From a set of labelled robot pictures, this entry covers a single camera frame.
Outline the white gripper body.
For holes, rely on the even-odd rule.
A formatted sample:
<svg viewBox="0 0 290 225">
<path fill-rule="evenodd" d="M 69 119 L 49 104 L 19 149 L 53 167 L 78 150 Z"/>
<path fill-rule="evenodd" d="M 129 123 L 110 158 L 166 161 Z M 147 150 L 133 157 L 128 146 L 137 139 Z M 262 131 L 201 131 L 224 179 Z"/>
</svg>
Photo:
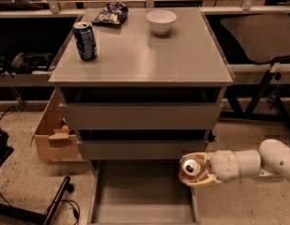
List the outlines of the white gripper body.
<svg viewBox="0 0 290 225">
<path fill-rule="evenodd" d="M 209 166 L 218 181 L 227 182 L 240 177 L 237 155 L 231 150 L 219 150 L 213 153 Z"/>
</svg>

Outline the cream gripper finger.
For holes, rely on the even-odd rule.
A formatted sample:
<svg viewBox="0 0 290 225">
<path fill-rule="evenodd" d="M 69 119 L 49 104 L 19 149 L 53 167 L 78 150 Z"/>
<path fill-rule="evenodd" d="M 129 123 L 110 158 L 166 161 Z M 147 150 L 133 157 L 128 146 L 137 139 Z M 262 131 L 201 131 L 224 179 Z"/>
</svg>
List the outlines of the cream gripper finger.
<svg viewBox="0 0 290 225">
<path fill-rule="evenodd" d="M 195 159 L 200 164 L 206 165 L 212 157 L 212 153 L 207 152 L 195 152 L 195 153 L 188 153 L 181 158 L 181 161 L 184 162 L 187 159 Z"/>
<path fill-rule="evenodd" d="M 187 174 L 186 172 L 180 172 L 178 178 L 182 184 L 190 188 L 201 188 L 210 186 L 212 184 L 219 184 L 220 180 L 215 174 L 208 172 L 200 172 L 197 174 Z"/>
</svg>

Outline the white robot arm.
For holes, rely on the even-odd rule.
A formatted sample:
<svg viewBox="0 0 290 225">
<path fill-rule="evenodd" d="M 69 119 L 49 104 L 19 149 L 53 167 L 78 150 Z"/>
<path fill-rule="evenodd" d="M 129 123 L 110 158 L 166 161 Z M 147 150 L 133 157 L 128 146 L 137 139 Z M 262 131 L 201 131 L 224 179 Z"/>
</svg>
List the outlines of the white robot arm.
<svg viewBox="0 0 290 225">
<path fill-rule="evenodd" d="M 261 180 L 284 178 L 290 182 L 290 148 L 274 139 L 260 143 L 257 150 L 197 152 L 179 161 L 182 184 L 199 188 L 250 177 Z"/>
</svg>

